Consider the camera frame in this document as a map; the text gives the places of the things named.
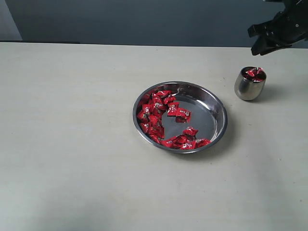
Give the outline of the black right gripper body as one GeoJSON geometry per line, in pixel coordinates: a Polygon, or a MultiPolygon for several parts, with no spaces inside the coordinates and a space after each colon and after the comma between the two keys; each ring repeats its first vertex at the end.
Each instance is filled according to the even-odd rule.
{"type": "Polygon", "coordinates": [[[284,10],[270,21],[248,28],[249,37],[264,37],[268,44],[293,45],[308,39],[308,2],[282,0],[284,10]]]}

